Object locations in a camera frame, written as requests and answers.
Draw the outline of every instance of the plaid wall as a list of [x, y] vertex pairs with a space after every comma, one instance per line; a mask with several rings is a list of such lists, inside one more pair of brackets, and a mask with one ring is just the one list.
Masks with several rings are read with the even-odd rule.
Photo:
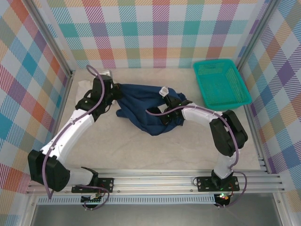
[[21, 0], [0, 0], [0, 225], [14, 226], [27, 154], [52, 136], [67, 76]]
[[[236, 59], [264, 0], [48, 0], [50, 30], [80, 68], [183, 67]], [[54, 30], [53, 23], [59, 31]]]
[[255, 20], [255, 22], [254, 22], [254, 24], [253, 24], [246, 40], [244, 42], [244, 45], [243, 45], [243, 47], [241, 48], [241, 50], [239, 52], [239, 55], [236, 59], [236, 64], [239, 63], [241, 57], [245, 53], [246, 47], [249, 45], [249, 43], [250, 43], [250, 41], [251, 41], [251, 39], [252, 39], [252, 37], [253, 37], [257, 27], [258, 27], [258, 25], [259, 25], [259, 22], [261, 21], [262, 17], [264, 16], [264, 13], [265, 13], [266, 9], [268, 8], [270, 2], [271, 2], [271, 0], [265, 0], [264, 1], [263, 5], [262, 5], [257, 17], [256, 17], [256, 20]]
[[269, 164], [301, 222], [301, 0], [282, 0], [242, 75]]

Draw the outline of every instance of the navy blue cloth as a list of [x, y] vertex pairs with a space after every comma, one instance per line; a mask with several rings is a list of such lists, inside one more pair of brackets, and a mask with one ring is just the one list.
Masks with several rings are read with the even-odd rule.
[[[116, 111], [118, 117], [128, 118], [136, 127], [152, 136], [171, 131], [178, 125], [183, 125], [184, 120], [177, 118], [167, 125], [164, 125], [160, 118], [146, 113], [146, 109], [158, 107], [165, 104], [162, 96], [159, 94], [161, 87], [143, 86], [133, 84], [120, 84], [120, 90], [123, 94], [122, 99], [118, 100], [121, 109]], [[186, 100], [184, 94], [177, 94], [173, 89], [168, 88], [169, 95]]]

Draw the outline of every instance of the plastic basket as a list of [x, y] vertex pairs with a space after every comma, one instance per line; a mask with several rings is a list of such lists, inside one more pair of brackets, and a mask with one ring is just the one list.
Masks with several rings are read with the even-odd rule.
[[220, 111], [251, 103], [251, 96], [232, 60], [196, 62], [193, 68], [207, 108]]

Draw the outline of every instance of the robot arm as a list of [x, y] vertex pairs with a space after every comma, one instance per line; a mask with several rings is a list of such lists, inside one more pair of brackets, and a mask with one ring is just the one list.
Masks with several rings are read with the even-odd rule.
[[213, 112], [199, 107], [189, 100], [182, 102], [169, 96], [167, 87], [162, 87], [159, 93], [163, 97], [167, 109], [162, 114], [153, 114], [149, 111], [148, 113], [159, 116], [164, 124], [177, 117], [182, 117], [185, 120], [194, 121], [210, 128], [215, 147], [219, 151], [218, 161], [212, 171], [211, 181], [216, 190], [228, 186], [233, 175], [232, 166], [237, 163], [237, 155], [248, 140], [248, 136], [235, 113], [231, 110]]
[[[97, 185], [97, 172], [87, 168], [68, 168], [65, 166], [65, 161], [81, 135], [94, 124], [101, 114], [106, 112], [106, 108], [112, 104], [113, 100], [122, 97], [119, 85], [113, 83], [110, 71], [106, 71], [105, 74], [102, 73], [101, 78], [104, 83], [104, 96], [98, 107], [80, 120], [75, 120], [87, 113], [100, 100], [102, 86], [99, 78], [95, 77], [92, 90], [89, 90], [84, 98], [77, 103], [75, 106], [76, 110], [64, 127], [39, 152], [32, 150], [29, 153], [28, 162], [32, 180], [44, 184], [42, 164], [48, 150], [52, 149], [47, 159], [45, 170], [49, 188], [59, 192], [67, 185]], [[53, 145], [58, 136], [60, 136], [58, 141]]]
[[[187, 106], [195, 107], [197, 105], [191, 103]], [[215, 113], [225, 118], [227, 123], [230, 125], [239, 147], [238, 151], [240, 151], [245, 142], [248, 140], [248, 136], [241, 123], [239, 122], [237, 116], [233, 111]], [[221, 119], [212, 113], [195, 108], [183, 108], [182, 116], [186, 120], [195, 121], [211, 129], [215, 147], [219, 151], [218, 161], [213, 170], [212, 176], [216, 177], [217, 180], [226, 179], [233, 172], [231, 166], [236, 161], [237, 155], [235, 152], [233, 140]]]

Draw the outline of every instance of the white arm segment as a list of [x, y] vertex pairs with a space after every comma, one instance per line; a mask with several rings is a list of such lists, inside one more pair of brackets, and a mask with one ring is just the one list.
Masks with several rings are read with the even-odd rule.
[[[197, 106], [195, 103], [188, 104], [187, 106]], [[184, 119], [189, 121], [195, 121], [207, 128], [210, 128], [209, 122], [211, 122], [213, 119], [217, 119], [218, 117], [214, 114], [202, 111], [200, 109], [193, 109], [193, 108], [183, 108], [182, 109], [182, 115]]]
[[[46, 144], [41, 150], [43, 154], [47, 154], [49, 148], [52, 146], [53, 141], [56, 139], [58, 134], [69, 124], [72, 123], [74, 119], [80, 117], [86, 111], [81, 109], [75, 110], [71, 118], [67, 121], [64, 127], [57, 133], [57, 135]], [[76, 144], [77, 140], [81, 135], [94, 123], [93, 116], [91, 114], [86, 115], [81, 120], [77, 121], [71, 125], [60, 137], [57, 144], [54, 146], [54, 150], [50, 153], [50, 157], [56, 156], [57, 160], [70, 171], [70, 179], [68, 185], [88, 185], [92, 179], [92, 172], [83, 168], [68, 168], [66, 167], [65, 161], [68, 154], [72, 150], [73, 146]]]
[[[195, 103], [191, 103], [188, 104], [187, 106], [197, 106], [197, 105]], [[211, 113], [202, 111], [200, 109], [193, 109], [193, 108], [183, 108], [182, 115], [184, 119], [195, 121], [209, 129], [210, 129], [209, 123], [213, 119], [218, 118], [217, 116]], [[219, 153], [217, 164], [214, 168], [214, 172], [216, 173], [216, 175], [221, 179], [224, 179], [227, 176], [229, 176], [232, 173], [232, 170], [230, 170], [230, 166], [235, 162], [235, 159], [236, 159], [236, 153], [234, 153], [231, 157]]]

